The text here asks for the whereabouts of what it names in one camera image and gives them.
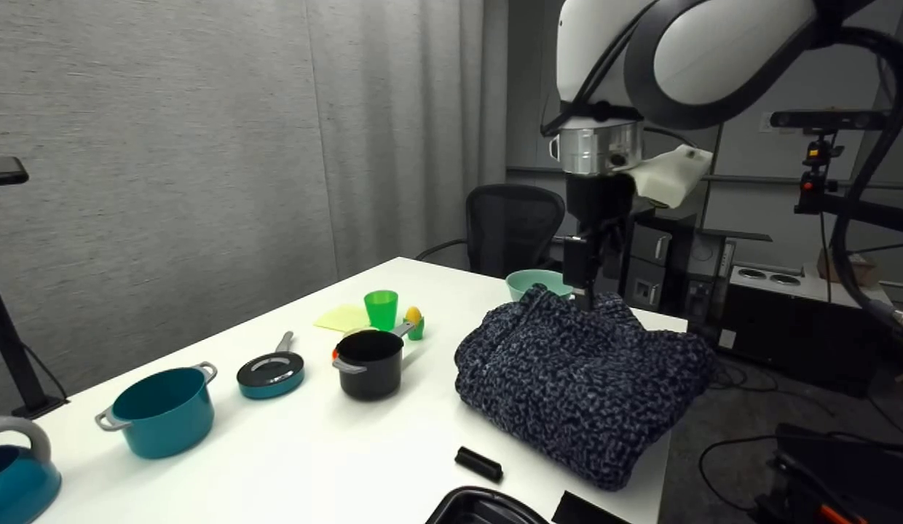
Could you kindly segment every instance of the black mug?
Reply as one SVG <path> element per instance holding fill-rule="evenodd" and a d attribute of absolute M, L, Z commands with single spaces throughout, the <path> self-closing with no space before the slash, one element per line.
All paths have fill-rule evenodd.
<path fill-rule="evenodd" d="M 353 399 L 388 399 L 401 377 L 401 338 L 392 331 L 347 334 L 336 353 L 331 366 L 340 372 L 340 391 Z"/>

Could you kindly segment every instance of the office chair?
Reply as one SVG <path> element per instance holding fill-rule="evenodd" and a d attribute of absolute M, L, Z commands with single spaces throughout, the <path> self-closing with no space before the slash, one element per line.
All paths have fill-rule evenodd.
<path fill-rule="evenodd" d="M 566 200 L 557 191 L 518 184 L 477 185 L 467 198 L 467 238 L 435 244 L 416 258 L 467 244 L 477 273 L 506 276 L 518 267 L 547 267 L 547 246 L 563 219 Z"/>

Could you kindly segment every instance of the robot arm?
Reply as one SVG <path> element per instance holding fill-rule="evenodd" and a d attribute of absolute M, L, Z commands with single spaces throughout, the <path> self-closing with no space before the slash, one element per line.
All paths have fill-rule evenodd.
<path fill-rule="evenodd" d="M 553 136 L 553 158 L 567 175 L 567 209 L 579 222 L 579 236 L 566 246 L 566 280 L 593 289 L 599 225 L 623 222 L 634 191 L 676 206 L 711 172 L 708 150 L 697 149 L 644 161 L 644 121 L 723 124 L 755 104 L 802 51 L 845 44 L 885 57 L 898 95 L 888 129 L 841 206 L 829 209 L 829 246 L 850 296 L 903 331 L 903 315 L 883 312 L 857 289 L 845 246 L 861 188 L 903 129 L 903 44 L 841 27 L 867 2 L 874 0 L 566 0 L 557 41 L 563 110 L 541 129 Z"/>

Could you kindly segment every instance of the blue knit fabric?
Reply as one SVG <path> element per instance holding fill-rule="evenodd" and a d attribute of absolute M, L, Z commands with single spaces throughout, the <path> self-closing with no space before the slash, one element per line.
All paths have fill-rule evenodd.
<path fill-rule="evenodd" d="M 618 296 L 593 312 L 541 289 L 502 305 L 456 345 L 456 393 L 506 434 L 599 488 L 711 385 L 711 345 L 644 331 Z"/>

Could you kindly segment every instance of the table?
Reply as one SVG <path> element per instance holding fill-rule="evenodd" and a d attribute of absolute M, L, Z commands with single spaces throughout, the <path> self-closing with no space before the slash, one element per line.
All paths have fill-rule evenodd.
<path fill-rule="evenodd" d="M 419 305 L 429 338 L 410 344 L 401 391 L 388 401 L 362 405 L 340 393 L 328 348 L 340 334 L 312 319 L 369 289 L 397 289 L 404 305 Z M 301 524 L 422 524 L 439 497 L 456 485 L 506 491 L 551 519 L 563 491 L 633 520 L 657 520 L 669 434 L 637 463 L 623 491 L 599 491 L 534 447 L 471 412 L 455 393 L 455 348 L 506 303 L 502 280 L 389 258 L 312 296 L 199 341 L 161 360 L 95 385 L 37 426 L 52 439 L 52 459 L 63 475 L 57 500 L 40 514 L 47 524 L 72 520 L 301 520 Z M 681 331 L 685 319 L 634 312 L 647 329 Z M 293 329 L 306 359 L 306 380 L 285 399 L 247 401 L 237 391 L 237 370 L 270 353 Z M 120 434 L 92 421 L 129 385 L 170 366 L 213 360 L 209 385 L 216 427 L 193 452 L 145 463 Z M 502 485 L 455 466 L 470 446 L 494 458 Z"/>

